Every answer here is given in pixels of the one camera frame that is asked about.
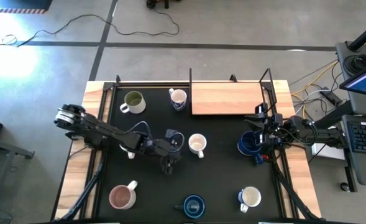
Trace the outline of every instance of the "concrete floor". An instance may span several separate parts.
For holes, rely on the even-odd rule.
[[[26,40],[39,29],[56,30],[80,14],[107,18],[111,3],[54,0],[44,15],[0,14],[0,40],[6,34]],[[161,6],[158,10],[180,25],[176,37],[121,36],[111,29],[107,41],[332,47],[366,29],[366,0],[184,0],[172,1],[168,10]],[[144,0],[119,0],[113,23],[123,32],[175,31],[165,16],[146,9]],[[35,41],[99,42],[103,29],[101,21],[84,18]],[[36,152],[31,161],[14,161],[17,171],[8,175],[0,196],[0,209],[12,214],[13,223],[50,218],[71,144],[52,121],[63,103],[82,101],[97,51],[97,47],[0,46],[1,139]],[[291,83],[335,58],[334,52],[325,51],[106,47],[96,80],[114,80],[117,74],[123,80],[186,80],[190,67],[194,79],[227,79],[232,73],[238,79],[258,79],[271,67],[275,79]],[[295,83],[291,91],[315,76]],[[332,77],[327,74],[317,84],[330,87]],[[344,91],[336,93],[347,98]],[[309,105],[308,112],[315,120],[323,115],[318,103]],[[310,165],[321,213],[328,220],[366,223],[366,186],[358,185],[355,194],[341,192],[343,166],[342,161],[323,158]]]

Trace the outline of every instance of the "wooden board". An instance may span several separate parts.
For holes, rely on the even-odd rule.
[[[192,83],[193,114],[254,114],[263,103],[259,82]]]
[[[257,81],[241,81],[246,83],[255,83]],[[284,118],[289,118],[295,115],[295,109],[293,108],[293,102],[290,96],[290,90],[288,82],[286,80],[274,80],[275,92],[277,94],[277,111],[281,113]],[[88,113],[95,116],[98,114],[98,109],[101,101],[101,93],[104,82],[92,81],[88,82],[85,90],[85,96],[83,98],[82,105],[86,108]],[[108,115],[109,109],[109,97],[106,101],[106,108],[104,118]],[[79,150],[82,147],[82,142],[74,142],[72,145],[71,153]],[[305,205],[318,217],[321,217],[321,212],[316,197],[313,180],[308,167],[305,151],[298,147],[291,147],[286,150],[286,156],[288,160],[288,166],[293,183],[293,188],[299,197],[302,199]],[[80,193],[83,190],[85,184],[86,173],[89,166],[89,151],[83,151],[76,154],[69,162],[64,176],[62,191],[60,199],[57,204],[57,212],[55,218],[60,218],[67,213],[69,208],[76,202]],[[283,199],[288,217],[291,217],[289,196],[285,189],[283,189]],[[88,209],[86,211],[87,216],[91,215],[91,208],[93,207],[93,191],[89,196]]]

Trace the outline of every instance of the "keyboard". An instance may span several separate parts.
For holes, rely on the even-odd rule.
[[[366,153],[366,117],[345,115],[342,120],[351,151]]]

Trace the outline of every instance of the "black table surface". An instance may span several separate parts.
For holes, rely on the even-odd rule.
[[[147,107],[141,114],[121,113],[127,92],[140,91]],[[130,88],[117,91],[113,125],[128,130],[139,121],[150,125],[155,139],[164,138],[167,129],[185,135],[183,158],[173,167],[172,175],[161,172],[160,159],[137,155],[128,159],[117,142],[108,150],[98,218],[113,222],[192,222],[181,211],[173,209],[190,194],[204,198],[206,208],[198,222],[265,221],[280,217],[271,164],[256,166],[250,157],[237,150],[242,133],[248,131],[243,116],[193,116],[187,103],[175,111],[167,88]],[[137,128],[145,131],[145,126]],[[203,134],[207,139],[204,158],[199,159],[188,148],[188,138]],[[109,193],[117,185],[138,182],[137,200],[128,210],[117,210],[109,204]],[[253,186],[262,194],[260,205],[240,211],[238,192]]]

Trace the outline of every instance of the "wooden cutting board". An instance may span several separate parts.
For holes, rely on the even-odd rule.
[[[263,103],[259,82],[192,83],[193,114],[254,114]]]

